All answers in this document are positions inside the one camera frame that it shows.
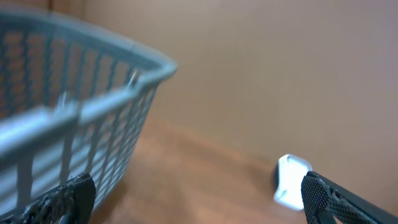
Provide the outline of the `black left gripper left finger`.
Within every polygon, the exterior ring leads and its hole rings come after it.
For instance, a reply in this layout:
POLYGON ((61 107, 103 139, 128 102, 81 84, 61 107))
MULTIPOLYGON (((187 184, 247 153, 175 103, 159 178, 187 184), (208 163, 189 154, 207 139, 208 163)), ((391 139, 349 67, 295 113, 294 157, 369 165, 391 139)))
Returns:
POLYGON ((1 215, 2 224, 76 223, 87 224, 96 198, 89 173, 82 173, 36 197, 25 207, 1 215))

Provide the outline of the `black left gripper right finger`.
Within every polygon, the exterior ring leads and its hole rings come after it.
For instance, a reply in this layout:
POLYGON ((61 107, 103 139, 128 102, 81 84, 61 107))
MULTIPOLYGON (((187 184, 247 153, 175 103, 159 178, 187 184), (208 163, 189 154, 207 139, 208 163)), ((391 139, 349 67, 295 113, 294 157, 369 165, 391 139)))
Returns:
POLYGON ((397 223, 396 216, 314 171, 303 177, 301 194, 308 224, 397 223))

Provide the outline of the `white barcode scanner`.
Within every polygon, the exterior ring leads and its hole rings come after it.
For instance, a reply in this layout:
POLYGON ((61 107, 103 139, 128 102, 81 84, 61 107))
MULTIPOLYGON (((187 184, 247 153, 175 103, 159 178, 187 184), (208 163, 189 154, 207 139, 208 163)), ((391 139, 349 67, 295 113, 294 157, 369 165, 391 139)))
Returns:
POLYGON ((275 170, 274 201, 294 211, 303 210, 301 183, 307 172, 312 170, 312 165, 301 157, 293 154, 280 157, 275 170))

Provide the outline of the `grey plastic shopping basket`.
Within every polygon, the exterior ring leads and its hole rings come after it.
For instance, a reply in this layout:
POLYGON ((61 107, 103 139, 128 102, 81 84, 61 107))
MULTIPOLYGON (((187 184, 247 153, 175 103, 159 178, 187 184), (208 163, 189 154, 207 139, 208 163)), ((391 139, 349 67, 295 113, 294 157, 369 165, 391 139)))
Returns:
POLYGON ((168 56, 78 19, 1 7, 1 215, 82 174, 122 180, 168 56))

